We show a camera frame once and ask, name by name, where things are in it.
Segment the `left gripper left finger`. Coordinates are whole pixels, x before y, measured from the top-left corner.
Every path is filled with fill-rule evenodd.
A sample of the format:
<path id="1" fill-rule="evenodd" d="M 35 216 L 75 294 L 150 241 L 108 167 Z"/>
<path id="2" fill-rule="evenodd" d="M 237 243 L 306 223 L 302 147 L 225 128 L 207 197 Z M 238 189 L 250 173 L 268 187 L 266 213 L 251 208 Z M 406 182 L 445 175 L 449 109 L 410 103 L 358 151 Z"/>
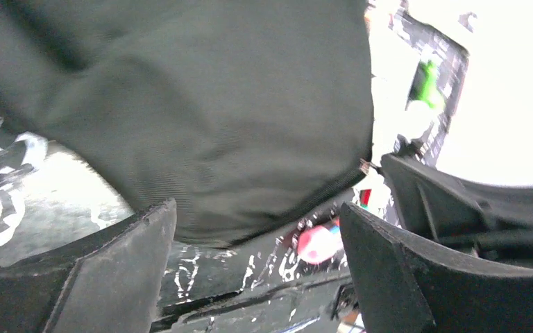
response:
<path id="1" fill-rule="evenodd" d="M 0 267 L 0 332 L 148 332 L 175 226 L 166 200 Z"/>

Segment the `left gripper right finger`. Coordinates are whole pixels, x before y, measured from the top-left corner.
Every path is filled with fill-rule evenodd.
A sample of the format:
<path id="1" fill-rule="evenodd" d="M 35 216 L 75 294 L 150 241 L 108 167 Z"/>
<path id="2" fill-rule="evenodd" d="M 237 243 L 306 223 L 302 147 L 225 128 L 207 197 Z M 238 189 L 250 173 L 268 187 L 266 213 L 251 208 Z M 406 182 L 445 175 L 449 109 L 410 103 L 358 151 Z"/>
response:
<path id="1" fill-rule="evenodd" d="M 446 248 L 351 203 L 340 230 L 367 332 L 533 332 L 533 269 Z"/>

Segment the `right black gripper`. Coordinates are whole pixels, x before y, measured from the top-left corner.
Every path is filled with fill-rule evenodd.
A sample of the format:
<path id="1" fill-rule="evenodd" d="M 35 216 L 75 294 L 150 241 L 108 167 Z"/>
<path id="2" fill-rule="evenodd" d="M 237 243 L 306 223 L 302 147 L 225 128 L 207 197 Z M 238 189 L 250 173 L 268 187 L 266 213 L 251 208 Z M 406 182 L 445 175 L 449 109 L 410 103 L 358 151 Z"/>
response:
<path id="1" fill-rule="evenodd" d="M 483 259 L 533 268 L 533 186 L 464 180 L 386 154 L 381 171 L 402 228 Z"/>

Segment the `black student backpack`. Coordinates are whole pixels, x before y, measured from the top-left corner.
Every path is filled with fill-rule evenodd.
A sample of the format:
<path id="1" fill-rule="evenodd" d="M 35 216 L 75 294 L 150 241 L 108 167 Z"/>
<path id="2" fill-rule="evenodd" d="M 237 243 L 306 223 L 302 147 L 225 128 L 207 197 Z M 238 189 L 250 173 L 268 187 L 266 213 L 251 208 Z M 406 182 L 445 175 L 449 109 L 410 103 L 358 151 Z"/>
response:
<path id="1" fill-rule="evenodd" d="M 175 238 L 234 246 L 362 178 L 365 1 L 0 1 L 0 109 Z"/>

